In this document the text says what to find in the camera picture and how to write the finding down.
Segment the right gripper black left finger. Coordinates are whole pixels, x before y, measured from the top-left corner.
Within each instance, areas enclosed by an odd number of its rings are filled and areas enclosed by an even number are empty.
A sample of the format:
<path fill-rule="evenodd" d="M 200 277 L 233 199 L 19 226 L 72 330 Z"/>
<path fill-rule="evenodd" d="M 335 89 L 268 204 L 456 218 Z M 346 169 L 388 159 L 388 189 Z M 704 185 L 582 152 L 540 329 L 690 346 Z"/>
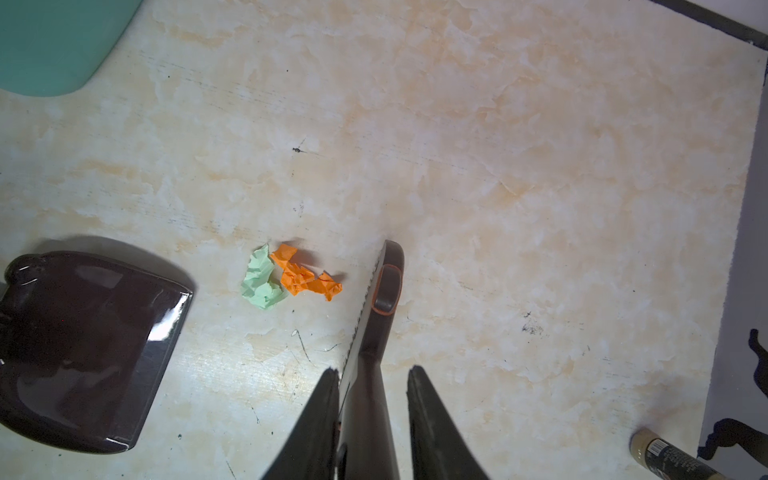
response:
<path fill-rule="evenodd" d="M 338 371 L 328 368 L 263 479 L 335 478 L 339 400 Z"/>

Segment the dark brown dustpan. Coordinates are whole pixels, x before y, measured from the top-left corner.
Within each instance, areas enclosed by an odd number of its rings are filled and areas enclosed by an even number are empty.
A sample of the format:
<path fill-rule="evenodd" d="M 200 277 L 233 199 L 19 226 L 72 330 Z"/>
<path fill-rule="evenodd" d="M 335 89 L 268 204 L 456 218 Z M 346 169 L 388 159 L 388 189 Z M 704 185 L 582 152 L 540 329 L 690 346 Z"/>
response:
<path fill-rule="evenodd" d="M 179 282 L 104 256 L 13 260 L 1 298 L 1 422 L 53 447 L 132 449 L 190 309 Z"/>

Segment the dark brown hand brush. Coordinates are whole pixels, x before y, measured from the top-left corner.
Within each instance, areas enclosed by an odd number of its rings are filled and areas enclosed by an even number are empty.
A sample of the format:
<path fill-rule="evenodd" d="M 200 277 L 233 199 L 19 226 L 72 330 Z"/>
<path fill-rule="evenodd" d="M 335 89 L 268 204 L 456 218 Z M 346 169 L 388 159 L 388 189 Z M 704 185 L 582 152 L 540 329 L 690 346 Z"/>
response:
<path fill-rule="evenodd" d="M 381 372 L 402 291 L 405 256 L 383 243 L 340 382 L 339 479 L 397 479 L 399 471 Z"/>

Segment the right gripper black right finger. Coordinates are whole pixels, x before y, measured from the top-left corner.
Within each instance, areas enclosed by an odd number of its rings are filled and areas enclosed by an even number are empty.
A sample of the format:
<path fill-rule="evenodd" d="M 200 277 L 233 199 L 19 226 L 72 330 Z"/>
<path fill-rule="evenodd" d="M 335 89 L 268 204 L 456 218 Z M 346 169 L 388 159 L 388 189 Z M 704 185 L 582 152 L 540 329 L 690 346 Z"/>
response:
<path fill-rule="evenodd" d="M 414 479 L 488 479 L 421 366 L 409 371 L 407 401 Z"/>

